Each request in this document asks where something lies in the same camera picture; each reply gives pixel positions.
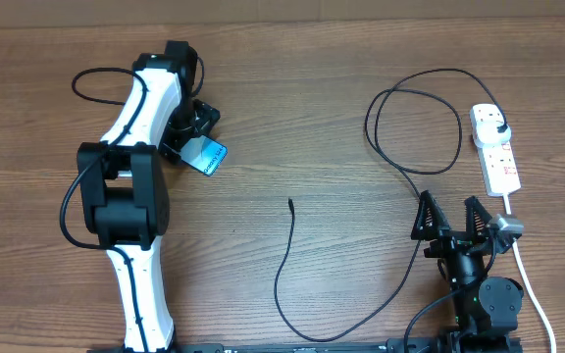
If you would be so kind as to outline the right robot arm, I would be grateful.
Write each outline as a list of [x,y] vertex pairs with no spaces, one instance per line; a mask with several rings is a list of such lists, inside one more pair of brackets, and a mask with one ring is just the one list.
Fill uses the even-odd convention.
[[440,304],[453,303],[455,323],[432,338],[432,352],[520,352],[519,339],[509,333],[518,327],[524,288],[508,277],[489,273],[496,257],[506,253],[524,232],[524,224],[513,215],[491,215],[479,199],[464,201],[466,228],[454,230],[430,191],[420,194],[411,238],[427,241],[424,256],[436,259],[449,292],[420,310],[403,335],[403,350],[415,324]]

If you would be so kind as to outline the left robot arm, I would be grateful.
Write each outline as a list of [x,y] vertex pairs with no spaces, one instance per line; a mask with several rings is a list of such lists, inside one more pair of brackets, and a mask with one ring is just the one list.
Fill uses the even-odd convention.
[[162,163],[186,163],[210,177],[228,149],[210,135],[221,114],[197,97],[204,64],[187,42],[140,54],[126,73],[128,99],[99,141],[80,145],[70,189],[80,192],[95,249],[115,269],[127,327],[119,351],[177,352],[161,268],[171,211]]

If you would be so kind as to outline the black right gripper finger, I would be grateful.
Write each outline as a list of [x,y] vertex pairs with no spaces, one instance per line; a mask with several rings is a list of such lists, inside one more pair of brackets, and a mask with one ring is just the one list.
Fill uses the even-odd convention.
[[492,219],[491,214],[476,196],[467,198],[464,205],[468,238],[473,241],[485,241],[488,238],[487,224]]
[[420,194],[418,211],[411,231],[412,240],[431,241],[448,236],[449,222],[429,190]]

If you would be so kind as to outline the smartphone with light blue screen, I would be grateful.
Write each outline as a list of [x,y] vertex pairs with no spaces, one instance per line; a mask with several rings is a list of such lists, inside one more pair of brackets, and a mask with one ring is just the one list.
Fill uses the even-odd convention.
[[228,148],[208,136],[191,138],[180,150],[181,159],[211,177],[228,154]]

